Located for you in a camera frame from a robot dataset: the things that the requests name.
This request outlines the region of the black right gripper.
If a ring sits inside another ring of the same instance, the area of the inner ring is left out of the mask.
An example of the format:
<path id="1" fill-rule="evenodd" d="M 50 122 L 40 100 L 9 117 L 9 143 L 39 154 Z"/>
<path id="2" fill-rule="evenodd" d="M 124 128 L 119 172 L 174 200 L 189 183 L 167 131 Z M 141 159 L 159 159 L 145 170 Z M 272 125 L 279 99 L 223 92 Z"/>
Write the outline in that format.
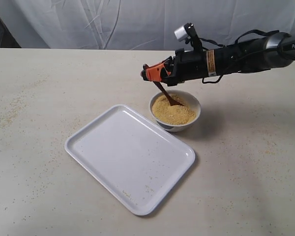
<path id="1" fill-rule="evenodd" d="M 144 81 L 162 82 L 176 86 L 185 81 L 208 77 L 206 52 L 175 51 L 174 57 L 153 66 L 143 64 L 141 77 Z"/>

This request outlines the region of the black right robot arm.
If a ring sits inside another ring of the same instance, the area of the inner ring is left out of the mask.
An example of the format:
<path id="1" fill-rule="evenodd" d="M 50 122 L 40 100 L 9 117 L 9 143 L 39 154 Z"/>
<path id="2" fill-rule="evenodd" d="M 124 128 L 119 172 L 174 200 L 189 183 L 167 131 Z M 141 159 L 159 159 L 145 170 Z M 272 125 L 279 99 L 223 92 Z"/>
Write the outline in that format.
<path id="1" fill-rule="evenodd" d="M 176 86 L 201 79 L 203 84 L 216 84 L 224 75 L 258 73 L 283 68 L 295 61 L 295 36 L 285 32 L 238 42 L 207 51 L 179 49 L 154 66 L 144 65 L 145 81 Z"/>

